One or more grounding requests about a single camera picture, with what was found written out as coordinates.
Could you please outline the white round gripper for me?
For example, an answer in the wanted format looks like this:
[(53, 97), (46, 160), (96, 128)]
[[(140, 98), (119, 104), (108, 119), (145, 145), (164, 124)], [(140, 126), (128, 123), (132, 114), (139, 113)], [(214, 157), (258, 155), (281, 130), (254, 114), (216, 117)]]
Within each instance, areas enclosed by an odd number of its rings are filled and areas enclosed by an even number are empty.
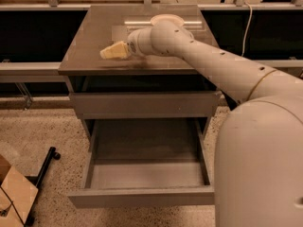
[(126, 59), (130, 53), (140, 57), (154, 55), (151, 32), (150, 28), (135, 30), (128, 36), (127, 43), (123, 41), (116, 42), (102, 49), (99, 54), (104, 60)]

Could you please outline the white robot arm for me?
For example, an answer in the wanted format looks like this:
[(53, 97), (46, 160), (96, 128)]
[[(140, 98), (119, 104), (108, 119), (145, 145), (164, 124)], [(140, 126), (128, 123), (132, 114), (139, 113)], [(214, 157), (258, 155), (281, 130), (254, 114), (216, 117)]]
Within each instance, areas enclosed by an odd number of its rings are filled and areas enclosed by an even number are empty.
[(218, 227), (303, 227), (302, 79), (201, 43), (167, 19), (100, 55), (180, 58), (237, 103), (215, 149)]

